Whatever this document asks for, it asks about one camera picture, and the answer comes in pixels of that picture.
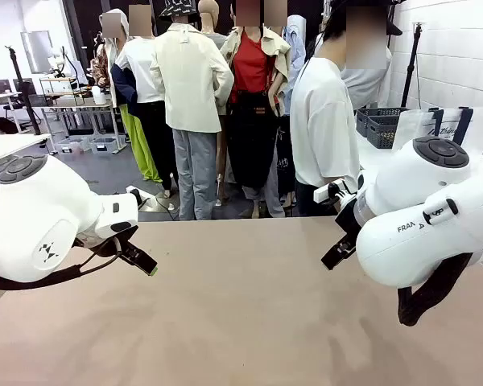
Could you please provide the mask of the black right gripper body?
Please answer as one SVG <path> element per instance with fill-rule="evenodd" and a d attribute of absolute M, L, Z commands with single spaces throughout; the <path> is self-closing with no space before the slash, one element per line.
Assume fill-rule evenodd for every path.
<path fill-rule="evenodd" d="M 365 224 L 365 220 L 361 217 L 357 198 L 353 198 L 347 202 L 337 215 L 335 221 L 345 232 L 345 238 L 354 244 Z"/>

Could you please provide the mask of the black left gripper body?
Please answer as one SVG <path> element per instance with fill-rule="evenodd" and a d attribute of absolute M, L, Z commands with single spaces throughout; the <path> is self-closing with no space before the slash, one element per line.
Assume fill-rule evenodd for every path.
<path fill-rule="evenodd" d="M 114 233 L 105 239 L 99 237 L 78 234 L 74 240 L 75 248 L 86 248 L 99 257 L 113 257 L 117 253 L 121 256 L 127 256 L 128 252 L 134 248 L 130 243 L 131 237 L 138 231 L 138 225 L 124 229 L 121 232 Z"/>

